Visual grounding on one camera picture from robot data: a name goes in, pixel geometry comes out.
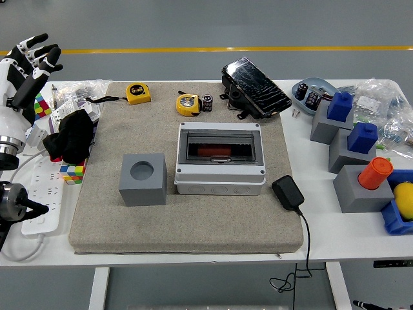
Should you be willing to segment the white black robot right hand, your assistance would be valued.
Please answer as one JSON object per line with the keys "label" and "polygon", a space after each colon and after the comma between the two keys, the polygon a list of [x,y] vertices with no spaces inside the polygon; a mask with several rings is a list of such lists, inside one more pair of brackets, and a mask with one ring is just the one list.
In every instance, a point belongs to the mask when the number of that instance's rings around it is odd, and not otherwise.
{"label": "white black robot right hand", "polygon": [[352,302],[355,306],[365,309],[365,310],[413,310],[412,305],[409,305],[408,307],[381,307],[376,304],[371,304],[367,302],[362,302],[358,300],[354,300]]}

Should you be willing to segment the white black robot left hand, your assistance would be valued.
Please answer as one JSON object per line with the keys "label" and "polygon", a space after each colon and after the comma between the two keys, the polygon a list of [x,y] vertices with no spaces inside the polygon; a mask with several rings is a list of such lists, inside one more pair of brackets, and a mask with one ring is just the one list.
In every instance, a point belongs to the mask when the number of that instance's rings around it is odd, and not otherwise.
{"label": "white black robot left hand", "polygon": [[1,135],[20,141],[33,124],[34,99],[51,73],[63,69],[57,44],[35,48],[48,34],[32,36],[16,44],[1,60]]}

